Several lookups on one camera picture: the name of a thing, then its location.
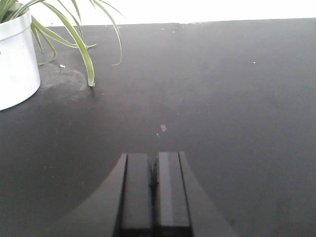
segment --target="table surface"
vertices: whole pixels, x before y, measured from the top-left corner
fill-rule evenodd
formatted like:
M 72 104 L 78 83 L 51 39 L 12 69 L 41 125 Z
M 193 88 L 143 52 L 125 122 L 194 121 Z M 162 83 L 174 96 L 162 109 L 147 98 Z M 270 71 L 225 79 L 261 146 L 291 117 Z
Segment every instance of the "table surface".
M 113 28 L 83 28 L 97 44 L 94 88 L 79 52 L 56 43 L 38 92 L 0 112 L 0 236 L 36 236 L 93 193 L 121 153 L 162 151 L 186 152 L 241 237 L 312 236 L 316 20 L 120 31 L 123 61 L 111 66 Z

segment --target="dust mark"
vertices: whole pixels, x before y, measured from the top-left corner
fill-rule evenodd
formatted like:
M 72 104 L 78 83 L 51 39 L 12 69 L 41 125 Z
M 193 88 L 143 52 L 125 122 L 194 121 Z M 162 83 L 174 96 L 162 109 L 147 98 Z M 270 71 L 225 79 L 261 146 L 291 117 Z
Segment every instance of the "dust mark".
M 163 132 L 167 131 L 167 126 L 164 124 L 160 125 L 160 128 L 162 129 Z

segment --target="black tabletop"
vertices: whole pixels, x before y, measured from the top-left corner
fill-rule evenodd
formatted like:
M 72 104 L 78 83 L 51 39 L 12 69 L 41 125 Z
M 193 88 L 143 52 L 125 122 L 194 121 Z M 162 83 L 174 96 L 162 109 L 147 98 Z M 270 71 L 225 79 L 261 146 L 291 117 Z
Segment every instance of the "black tabletop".
M 83 28 L 97 44 L 94 88 L 79 52 L 56 43 L 39 91 L 0 112 L 0 236 L 36 236 L 93 193 L 121 153 L 162 151 L 186 152 L 240 236 L 313 236 L 315 19 L 120 31 L 123 61 L 111 66 L 113 28 Z

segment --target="spider plant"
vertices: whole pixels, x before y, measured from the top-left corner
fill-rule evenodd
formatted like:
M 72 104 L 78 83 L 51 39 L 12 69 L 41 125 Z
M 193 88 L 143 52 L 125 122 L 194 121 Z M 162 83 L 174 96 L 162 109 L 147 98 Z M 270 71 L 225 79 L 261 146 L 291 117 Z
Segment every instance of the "spider plant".
M 47 7 L 49 10 L 51 10 L 62 21 L 62 23 L 64 24 L 67 31 L 72 36 L 72 38 L 74 39 L 75 42 L 71 43 L 71 42 L 65 40 L 60 35 L 53 32 L 51 29 L 43 26 L 40 22 L 38 22 L 36 20 L 35 17 L 32 16 L 31 29 L 32 29 L 33 35 L 35 37 L 35 40 L 36 40 L 37 44 L 39 45 L 40 50 L 43 52 L 42 43 L 40 41 L 40 36 L 41 36 L 47 42 L 47 44 L 49 45 L 50 49 L 53 52 L 53 56 L 49 60 L 47 60 L 46 62 L 40 63 L 40 65 L 44 65 L 44 64 L 47 64 L 49 62 L 52 62 L 56 58 L 57 52 L 56 52 L 56 49 L 55 49 L 55 47 L 52 44 L 50 39 L 54 39 L 54 40 L 56 40 L 62 44 L 65 44 L 69 47 L 78 48 L 81 55 L 82 55 L 82 58 L 84 60 L 85 67 L 87 70 L 88 84 L 89 84 L 89 86 L 94 86 L 95 85 L 95 80 L 94 80 L 95 76 L 94 76 L 93 63 L 91 61 L 90 55 L 89 55 L 88 50 L 87 50 L 89 47 L 92 47 L 93 45 L 86 45 L 82 40 L 82 31 L 81 31 L 81 25 L 80 25 L 81 16 L 80 16 L 79 7 L 77 5 L 77 1 L 76 0 L 67 0 L 67 1 L 71 1 L 72 5 L 74 7 L 74 10 L 75 10 L 74 14 L 72 14 L 72 12 L 68 8 L 65 7 L 65 5 L 61 2 L 61 0 L 55 0 L 55 3 L 48 3 L 46 0 L 30 0 L 29 2 L 27 2 L 25 4 L 21 4 L 17 9 L 15 9 L 13 11 L 11 10 L 11 8 L 13 7 L 13 5 L 15 3 L 19 3 L 18 0 L 0 0 L 0 24 L 19 17 L 21 14 L 23 14 L 23 12 L 25 10 L 27 10 L 32 5 L 35 5 L 37 3 L 43 4 L 45 7 Z M 107 2 L 105 2 L 103 0 L 88 0 L 88 1 L 93 5 L 94 8 L 101 9 L 105 13 L 105 15 L 111 20 L 111 22 L 114 26 L 114 29 L 116 31 L 117 37 L 118 37 L 118 41 L 119 41 L 119 46 L 120 46 L 119 63 L 120 63 L 121 59 L 122 59 L 122 44 L 121 44 L 121 37 L 120 37 L 120 33 L 119 33 L 119 28 L 116 25 L 113 17 L 111 16 L 111 14 L 109 13 L 109 11 L 107 9 L 108 9 L 108 7 L 110 7 L 112 9 L 114 9 L 115 11 L 117 11 L 119 14 L 121 14 L 121 13 L 116 8 L 114 8 L 112 5 L 108 4 Z M 65 14 L 63 14 L 60 10 L 58 10 L 56 8 L 57 5 L 63 9 L 65 9 L 65 11 L 69 14 L 69 16 L 75 22 L 77 28 L 75 28 L 71 24 L 70 20 L 65 16 Z

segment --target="white background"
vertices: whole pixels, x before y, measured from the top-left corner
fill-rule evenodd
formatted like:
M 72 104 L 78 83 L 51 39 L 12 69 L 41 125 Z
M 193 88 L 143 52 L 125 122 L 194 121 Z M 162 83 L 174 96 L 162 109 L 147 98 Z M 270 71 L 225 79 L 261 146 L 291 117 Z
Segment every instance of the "white background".
M 71 6 L 70 0 L 61 0 Z M 57 5 L 56 0 L 48 2 Z M 89 0 L 77 0 L 83 25 L 103 25 L 111 22 L 96 11 Z M 316 0 L 109 0 L 127 18 L 110 11 L 117 24 L 191 23 L 246 19 L 310 18 L 316 17 Z M 42 24 L 61 25 L 60 21 L 41 3 L 31 8 Z

